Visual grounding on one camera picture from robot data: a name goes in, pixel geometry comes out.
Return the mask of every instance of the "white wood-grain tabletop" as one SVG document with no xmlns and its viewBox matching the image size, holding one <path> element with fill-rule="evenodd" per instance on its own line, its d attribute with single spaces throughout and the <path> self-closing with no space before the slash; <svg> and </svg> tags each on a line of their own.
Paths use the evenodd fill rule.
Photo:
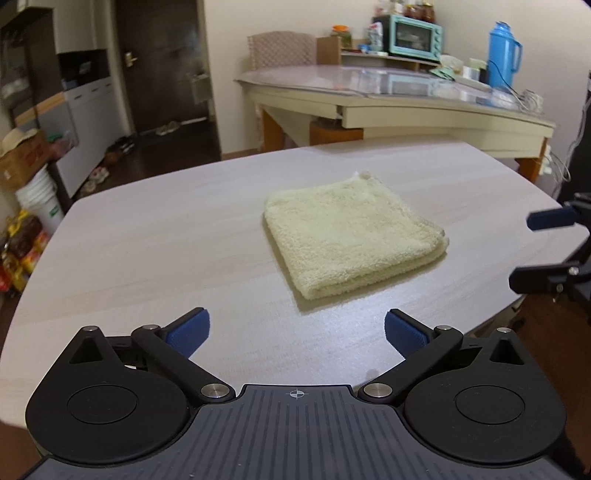
<svg viewBox="0 0 591 480">
<path fill-rule="evenodd" d="M 344 296 L 305 301 L 262 223 L 274 191 L 369 171 L 450 238 L 437 264 Z M 214 163 L 108 190 L 66 215 L 18 306 L 0 359 L 0 420 L 27 401 L 84 325 L 128 335 L 202 306 L 211 332 L 191 357 L 230 383 L 359 385 L 402 360 L 384 338 L 400 308 L 472 330 L 517 299 L 518 265 L 562 261 L 582 227 L 530 232 L 556 203 L 488 155 L 447 138 L 372 140 Z"/>
</svg>

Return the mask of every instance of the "thermos handle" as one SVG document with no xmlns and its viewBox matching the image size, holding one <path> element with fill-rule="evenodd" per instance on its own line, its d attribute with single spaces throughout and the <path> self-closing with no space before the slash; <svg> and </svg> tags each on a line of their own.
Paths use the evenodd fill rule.
<svg viewBox="0 0 591 480">
<path fill-rule="evenodd" d="M 515 46 L 519 49 L 519 56 L 517 57 L 517 65 L 513 68 L 513 73 L 517 73 L 521 68 L 521 57 L 523 55 L 523 45 L 515 40 Z"/>
</svg>

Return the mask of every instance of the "blue gripper pad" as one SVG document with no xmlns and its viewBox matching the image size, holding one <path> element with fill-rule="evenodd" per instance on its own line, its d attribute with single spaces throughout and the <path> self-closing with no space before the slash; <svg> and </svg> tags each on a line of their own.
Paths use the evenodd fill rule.
<svg viewBox="0 0 591 480">
<path fill-rule="evenodd" d="M 392 312 L 386 314 L 384 330 L 386 340 L 404 358 L 408 358 L 429 343 L 427 335 Z"/>
<path fill-rule="evenodd" d="M 171 330 L 164 341 L 189 358 L 209 337 L 209 312 L 200 310 Z"/>
<path fill-rule="evenodd" d="M 546 230 L 574 225 L 578 219 L 579 214 L 574 208 L 564 207 L 530 213 L 527 217 L 527 226 L 532 231 Z"/>
</svg>

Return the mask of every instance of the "blue thermos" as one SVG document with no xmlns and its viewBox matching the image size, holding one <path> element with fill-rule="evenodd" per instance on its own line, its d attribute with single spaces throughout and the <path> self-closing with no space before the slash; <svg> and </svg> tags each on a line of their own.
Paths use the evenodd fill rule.
<svg viewBox="0 0 591 480">
<path fill-rule="evenodd" d="M 519 55 L 515 55 L 516 48 L 519 49 Z M 488 84 L 493 88 L 512 87 L 513 74 L 521 67 L 522 54 L 523 46 L 511 33 L 511 27 L 504 22 L 497 22 L 491 30 L 488 50 Z"/>
</svg>

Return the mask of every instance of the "yellow towel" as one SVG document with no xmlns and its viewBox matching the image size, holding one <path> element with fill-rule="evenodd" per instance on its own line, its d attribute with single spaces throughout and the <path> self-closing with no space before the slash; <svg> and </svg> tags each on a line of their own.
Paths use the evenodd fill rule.
<svg viewBox="0 0 591 480">
<path fill-rule="evenodd" d="M 369 173 L 272 194 L 267 225 L 305 299 L 338 295 L 427 265 L 449 244 Z"/>
</svg>

